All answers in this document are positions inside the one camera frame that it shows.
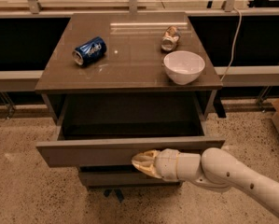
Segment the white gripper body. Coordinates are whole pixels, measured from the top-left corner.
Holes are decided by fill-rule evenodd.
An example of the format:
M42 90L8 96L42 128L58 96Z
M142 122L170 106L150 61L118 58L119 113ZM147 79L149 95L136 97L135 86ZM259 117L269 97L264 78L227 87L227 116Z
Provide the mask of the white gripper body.
M154 160L156 176L164 181L178 181L177 159L179 151L175 149L164 149Z

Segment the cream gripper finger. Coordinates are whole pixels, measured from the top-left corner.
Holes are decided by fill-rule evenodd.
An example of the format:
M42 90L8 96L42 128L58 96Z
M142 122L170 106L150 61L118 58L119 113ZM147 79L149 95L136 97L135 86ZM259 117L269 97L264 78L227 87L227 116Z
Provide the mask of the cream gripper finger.
M154 166L145 167L141 165L135 165L135 168L146 175L161 179L161 175L157 173L157 170Z
M132 164L135 167L149 167L154 163L156 157L160 154L158 150L149 150L136 154L132 158Z

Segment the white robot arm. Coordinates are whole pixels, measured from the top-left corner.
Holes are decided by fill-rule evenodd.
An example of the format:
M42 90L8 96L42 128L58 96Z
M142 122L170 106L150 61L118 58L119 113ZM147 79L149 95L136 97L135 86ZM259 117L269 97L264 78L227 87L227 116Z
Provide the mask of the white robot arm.
M140 172L166 182L188 181L215 191L236 188L279 218L279 183L261 175L220 148L202 154L177 149L149 150L132 158Z

